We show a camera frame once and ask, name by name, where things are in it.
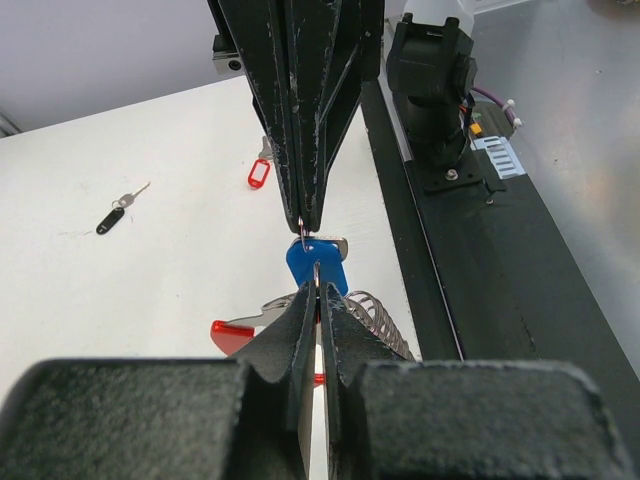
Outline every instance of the white wall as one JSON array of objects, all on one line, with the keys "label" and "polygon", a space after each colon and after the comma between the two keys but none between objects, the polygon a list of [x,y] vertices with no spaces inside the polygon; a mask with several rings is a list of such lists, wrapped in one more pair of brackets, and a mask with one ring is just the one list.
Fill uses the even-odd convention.
[{"label": "white wall", "polygon": [[216,81],[206,0],[0,0],[0,111],[23,130]]}]

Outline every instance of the coiled spring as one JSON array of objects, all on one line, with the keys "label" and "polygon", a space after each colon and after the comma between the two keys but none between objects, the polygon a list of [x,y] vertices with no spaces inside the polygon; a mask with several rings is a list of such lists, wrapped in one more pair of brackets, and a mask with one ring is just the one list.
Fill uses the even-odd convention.
[{"label": "coiled spring", "polygon": [[384,308],[382,302],[373,295],[355,291],[347,294],[344,298],[349,313],[353,315],[364,327],[373,333],[401,357],[406,360],[415,361],[409,344],[393,323],[389,312]]}]

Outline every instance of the white tabletop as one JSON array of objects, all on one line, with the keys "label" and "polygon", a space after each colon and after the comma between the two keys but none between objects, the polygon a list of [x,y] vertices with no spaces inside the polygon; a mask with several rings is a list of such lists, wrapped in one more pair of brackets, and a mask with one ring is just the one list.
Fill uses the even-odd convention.
[{"label": "white tabletop", "polygon": [[[262,147],[250,100],[238,78],[0,140],[0,398],[52,357],[222,356],[213,320],[296,290],[275,172],[247,185]],[[112,200],[147,181],[98,236]],[[378,297],[419,354],[359,113],[321,233],[349,240],[350,287]]]}]

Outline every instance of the gray floor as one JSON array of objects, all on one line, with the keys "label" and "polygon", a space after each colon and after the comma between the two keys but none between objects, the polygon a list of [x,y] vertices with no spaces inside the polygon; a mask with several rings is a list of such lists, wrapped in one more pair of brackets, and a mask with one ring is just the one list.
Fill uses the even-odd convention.
[{"label": "gray floor", "polygon": [[477,84],[516,100],[514,147],[640,375],[640,6],[536,0],[474,32]]}]

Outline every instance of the black key tag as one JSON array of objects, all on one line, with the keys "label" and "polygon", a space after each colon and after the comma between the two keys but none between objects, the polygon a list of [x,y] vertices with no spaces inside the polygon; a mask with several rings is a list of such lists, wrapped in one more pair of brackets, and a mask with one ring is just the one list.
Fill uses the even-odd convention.
[{"label": "black key tag", "polygon": [[107,215],[102,222],[100,222],[100,225],[98,225],[98,228],[96,228],[96,233],[98,235],[104,235],[109,230],[111,230],[122,217],[124,217],[124,208],[114,208],[113,210],[111,210],[111,213]]}]

